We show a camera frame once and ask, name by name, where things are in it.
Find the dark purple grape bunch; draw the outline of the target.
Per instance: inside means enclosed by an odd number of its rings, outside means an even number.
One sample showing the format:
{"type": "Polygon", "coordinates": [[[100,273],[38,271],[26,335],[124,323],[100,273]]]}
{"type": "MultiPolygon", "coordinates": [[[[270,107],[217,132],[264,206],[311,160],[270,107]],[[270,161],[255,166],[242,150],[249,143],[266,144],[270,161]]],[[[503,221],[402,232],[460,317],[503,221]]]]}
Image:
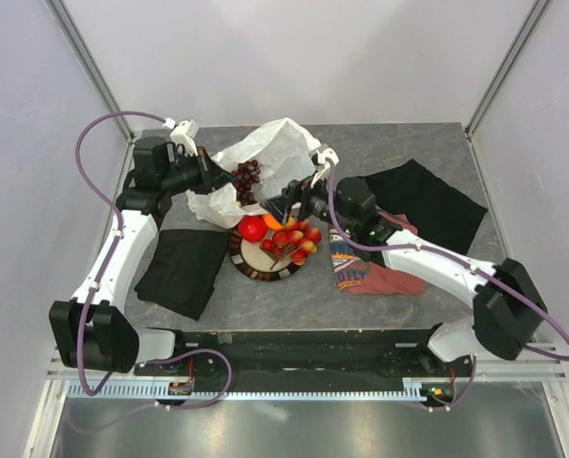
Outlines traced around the dark purple grape bunch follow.
{"type": "Polygon", "coordinates": [[[237,202],[240,206],[255,204],[257,200],[253,192],[253,187],[261,182],[261,167],[256,159],[250,159],[238,164],[232,172],[232,184],[237,192],[237,202]]]}

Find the white plastic bag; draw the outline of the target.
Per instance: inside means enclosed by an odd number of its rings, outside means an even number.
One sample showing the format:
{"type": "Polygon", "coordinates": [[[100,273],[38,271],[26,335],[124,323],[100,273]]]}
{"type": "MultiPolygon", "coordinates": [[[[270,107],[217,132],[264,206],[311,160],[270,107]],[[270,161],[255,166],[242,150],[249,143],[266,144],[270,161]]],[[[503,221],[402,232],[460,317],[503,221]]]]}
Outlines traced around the white plastic bag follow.
{"type": "Polygon", "coordinates": [[[312,175],[315,165],[311,156],[320,146],[321,141],[294,120],[286,117],[270,121],[212,156],[228,172],[247,160],[257,160],[260,183],[255,185],[253,193],[258,202],[240,206],[237,191],[228,184],[209,195],[188,191],[188,206],[199,220],[226,229],[235,227],[246,216],[263,214],[265,210],[259,202],[279,195],[291,180],[312,175]]]}

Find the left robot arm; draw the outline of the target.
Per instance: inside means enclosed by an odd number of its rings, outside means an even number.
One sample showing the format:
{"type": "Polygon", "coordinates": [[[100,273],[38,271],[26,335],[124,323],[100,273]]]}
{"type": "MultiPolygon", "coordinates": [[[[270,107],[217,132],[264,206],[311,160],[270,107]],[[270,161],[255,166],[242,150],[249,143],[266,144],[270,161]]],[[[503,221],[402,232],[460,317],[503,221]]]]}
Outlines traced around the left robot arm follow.
{"type": "Polygon", "coordinates": [[[126,373],[137,361],[138,332],[123,315],[137,265],[158,234],[173,196],[215,192],[231,181],[190,135],[149,136],[133,149],[133,167],[110,205],[112,225],[93,267],[67,301],[49,311],[60,359],[78,373],[126,373]]]}

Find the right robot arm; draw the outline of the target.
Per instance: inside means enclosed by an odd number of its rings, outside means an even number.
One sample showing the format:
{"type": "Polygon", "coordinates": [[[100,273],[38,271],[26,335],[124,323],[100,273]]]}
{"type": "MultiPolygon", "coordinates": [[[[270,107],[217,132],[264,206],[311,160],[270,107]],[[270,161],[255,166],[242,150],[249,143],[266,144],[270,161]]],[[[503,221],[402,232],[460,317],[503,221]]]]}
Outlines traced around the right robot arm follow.
{"type": "Polygon", "coordinates": [[[471,307],[472,316],[437,325],[416,351],[418,368],[427,375],[483,351],[515,360],[547,314],[522,263],[475,260],[419,238],[382,216],[374,194],[358,177],[293,180],[261,206],[279,222],[292,213],[327,222],[341,229],[344,241],[363,260],[417,277],[471,307]]]}

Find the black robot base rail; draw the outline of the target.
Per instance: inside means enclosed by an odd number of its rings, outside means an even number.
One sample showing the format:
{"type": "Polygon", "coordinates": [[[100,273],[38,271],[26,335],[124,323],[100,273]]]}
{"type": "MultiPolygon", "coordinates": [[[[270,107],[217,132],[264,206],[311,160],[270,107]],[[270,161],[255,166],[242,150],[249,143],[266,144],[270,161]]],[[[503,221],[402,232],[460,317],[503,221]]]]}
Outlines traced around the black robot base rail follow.
{"type": "Polygon", "coordinates": [[[138,376],[191,375],[197,391],[231,392],[395,390],[405,378],[459,380],[470,356],[443,363],[425,346],[427,329],[182,332],[175,355],[137,365],[138,376]]]}

